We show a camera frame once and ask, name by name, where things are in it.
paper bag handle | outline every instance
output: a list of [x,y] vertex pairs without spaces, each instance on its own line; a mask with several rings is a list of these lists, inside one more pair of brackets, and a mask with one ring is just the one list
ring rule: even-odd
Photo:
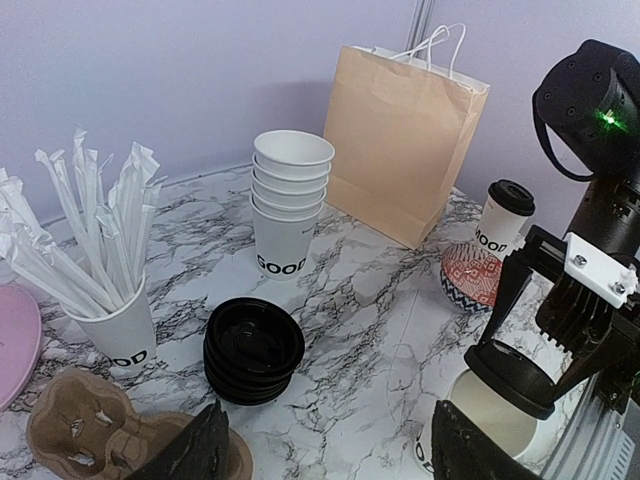
[[[451,30],[453,27],[461,27],[462,32],[460,33],[460,38],[458,39],[458,44],[456,45],[456,49],[453,52],[453,57],[451,58],[451,63],[449,64],[449,78],[453,76],[453,65],[458,57],[458,52],[460,51],[460,46],[462,45],[462,41],[464,40],[464,36],[467,34],[467,26],[464,23],[454,23],[453,25],[440,25],[436,28],[431,36],[422,42],[420,42],[416,47],[411,50],[407,50],[406,52],[398,53],[389,57],[391,60],[395,60],[399,57],[403,57],[405,55],[409,56],[409,62],[416,55],[416,53],[421,52],[422,50],[427,51],[427,70],[431,70],[431,49],[434,45],[438,45],[439,43],[446,42],[451,38]],[[446,33],[446,38],[438,38],[443,33]]]

patterned bowl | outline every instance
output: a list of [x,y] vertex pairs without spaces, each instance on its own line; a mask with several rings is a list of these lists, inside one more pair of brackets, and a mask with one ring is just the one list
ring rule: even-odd
[[442,254],[440,283],[449,300],[468,313],[493,309],[502,262],[470,244],[451,245]]

black cable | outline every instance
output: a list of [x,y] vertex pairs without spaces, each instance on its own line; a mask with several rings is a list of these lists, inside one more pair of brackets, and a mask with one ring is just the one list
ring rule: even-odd
[[565,177],[570,178],[571,180],[575,180],[576,182],[591,182],[595,180],[596,174],[592,173],[591,175],[578,175],[577,173],[573,173],[567,170],[562,166],[556,154],[553,152],[553,147],[551,146],[551,141],[549,140],[549,132],[547,132],[547,125],[544,123],[540,114],[538,113],[538,109],[536,108],[536,95],[538,92],[536,91],[533,94],[533,125],[536,129],[536,134],[538,135],[538,141],[540,142],[540,146],[544,153],[547,155],[547,158],[551,161],[551,164],[556,167],[560,173],[562,173]]

stack of black lids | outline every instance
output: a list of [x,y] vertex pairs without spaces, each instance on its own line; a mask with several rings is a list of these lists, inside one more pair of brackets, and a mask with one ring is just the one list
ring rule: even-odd
[[209,318],[204,370],[220,397],[260,405],[285,391],[304,355],[304,337],[287,312],[255,298],[224,302]]

marble table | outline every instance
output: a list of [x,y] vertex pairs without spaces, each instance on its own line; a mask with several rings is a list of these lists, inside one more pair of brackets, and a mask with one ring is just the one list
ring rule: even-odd
[[[466,368],[463,354],[488,319],[449,303],[438,280],[439,258],[452,242],[472,238],[480,207],[454,192],[437,228],[415,251],[327,207],[303,274],[278,283],[254,263],[249,178],[243,167],[164,190],[147,265],[158,357],[116,383],[138,411],[199,412],[216,398],[202,362],[210,311],[232,297],[264,298],[299,322],[307,350],[277,400],[259,407],[223,402],[231,427],[251,448],[254,478],[428,478],[414,461],[414,438]],[[49,230],[74,248],[64,223]],[[22,283],[1,268],[0,281]],[[545,291],[536,279],[501,338],[557,378],[564,357],[533,322]],[[114,380],[105,357],[74,322],[34,293],[44,349],[24,393],[0,413],[0,479],[56,478],[34,462],[25,442],[31,407],[56,373],[79,367]],[[540,423],[522,463],[541,470],[578,399],[577,391],[567,395]]]

